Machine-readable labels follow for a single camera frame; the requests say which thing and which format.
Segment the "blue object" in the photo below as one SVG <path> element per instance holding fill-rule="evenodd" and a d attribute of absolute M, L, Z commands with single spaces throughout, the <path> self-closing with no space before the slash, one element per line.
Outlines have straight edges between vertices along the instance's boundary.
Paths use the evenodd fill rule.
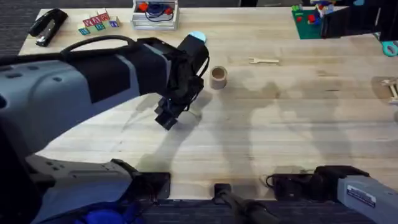
<path fill-rule="evenodd" d="M 105 209 L 88 213 L 76 220 L 74 224 L 144 224 L 144 220 L 136 216 L 139 207 L 139 203 L 132 203 L 124 210 L 123 214 L 120 214 L 116 211 L 117 207 L 108 205 Z"/>
<path fill-rule="evenodd" d="M 111 27 L 119 27 L 116 21 L 110 21 L 109 24 L 111 24 Z"/>
<path fill-rule="evenodd" d="M 312 4 L 321 4 L 322 6 L 328 6 L 331 4 L 331 2 L 330 1 L 315 1 L 315 2 L 312 2 Z"/>
<path fill-rule="evenodd" d="M 380 33 L 373 34 L 380 41 Z M 380 41 L 383 53 L 388 57 L 395 57 L 398 55 L 398 44 L 396 41 Z"/>
<path fill-rule="evenodd" d="M 315 18 L 320 18 L 321 17 L 321 14 L 319 13 L 318 9 L 315 9 L 313 11 L 313 15 L 315 16 Z"/>
<path fill-rule="evenodd" d="M 313 23 L 314 25 L 319 25 L 319 24 L 321 24 L 321 18 L 317 18 L 317 19 L 315 19 L 315 22 Z"/>
<path fill-rule="evenodd" d="M 200 31 L 193 31 L 193 32 L 189 33 L 189 35 L 192 35 L 192 36 L 196 37 L 197 39 L 200 39 L 204 43 L 206 43 L 206 35 Z"/>
<path fill-rule="evenodd" d="M 125 224 L 123 216 L 113 210 L 97 210 L 82 218 L 87 224 Z M 75 224 L 84 224 L 76 220 Z"/>
<path fill-rule="evenodd" d="M 356 0 L 354 2 L 355 6 L 363 6 L 363 4 L 365 4 L 365 0 Z"/>

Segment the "red toy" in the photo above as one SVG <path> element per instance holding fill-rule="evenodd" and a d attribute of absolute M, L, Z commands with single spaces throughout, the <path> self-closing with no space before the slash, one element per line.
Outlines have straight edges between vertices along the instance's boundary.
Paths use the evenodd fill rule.
<path fill-rule="evenodd" d="M 166 13 L 166 15 L 171 15 L 173 13 L 173 9 L 172 8 L 167 8 L 164 13 Z"/>
<path fill-rule="evenodd" d="M 145 12 L 145 11 L 147 10 L 147 8 L 148 8 L 148 4 L 145 3 L 145 2 L 143 2 L 143 3 L 141 3 L 141 4 L 138 6 L 138 8 L 139 8 L 142 12 Z"/>
<path fill-rule="evenodd" d="M 314 15 L 308 15 L 308 21 L 310 23 L 314 23 L 315 22 L 315 16 Z"/>

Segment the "wooden fork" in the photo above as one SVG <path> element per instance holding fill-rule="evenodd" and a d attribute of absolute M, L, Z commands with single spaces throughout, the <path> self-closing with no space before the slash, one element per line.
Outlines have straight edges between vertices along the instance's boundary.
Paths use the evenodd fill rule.
<path fill-rule="evenodd" d="M 279 63 L 277 59 L 249 58 L 249 63 Z"/>

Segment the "black cable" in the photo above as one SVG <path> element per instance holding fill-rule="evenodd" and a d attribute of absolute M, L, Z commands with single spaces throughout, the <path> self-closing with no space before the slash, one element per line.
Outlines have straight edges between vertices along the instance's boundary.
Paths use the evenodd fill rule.
<path fill-rule="evenodd" d="M 149 21 L 151 21 L 151 22 L 168 22 L 168 21 L 171 21 L 173 18 L 174 18 L 174 13 L 172 12 L 171 14 L 170 14 L 170 18 L 169 19 L 161 19 L 161 20 L 152 20 L 149 16 L 148 16 L 148 12 L 145 12 L 145 17 L 147 18 L 147 20 L 149 20 Z M 153 16 L 152 18 L 158 18 L 158 17 L 160 17 L 161 15 L 163 15 L 164 14 L 164 12 L 163 13 L 161 13 L 161 14 L 159 14 L 159 15 L 156 15 L 156 16 Z"/>
<path fill-rule="evenodd" d="M 260 176 L 260 182 L 261 182 L 263 185 L 265 185 L 266 187 L 268 187 L 269 189 L 274 189 L 274 186 L 268 183 L 268 180 L 269 180 L 270 178 L 273 178 L 273 177 L 274 177 L 273 174 L 272 174 L 272 175 L 262 175 L 262 176 Z"/>

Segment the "green base plate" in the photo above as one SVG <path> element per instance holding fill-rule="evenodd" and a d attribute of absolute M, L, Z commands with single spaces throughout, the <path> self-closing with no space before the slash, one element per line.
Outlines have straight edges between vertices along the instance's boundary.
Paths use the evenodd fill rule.
<path fill-rule="evenodd" d="M 308 24 L 308 15 L 313 14 L 313 10 L 292 11 L 294 22 L 300 39 L 322 39 L 320 36 L 322 23 L 319 25 Z M 302 17 L 301 22 L 297 22 L 298 17 Z"/>

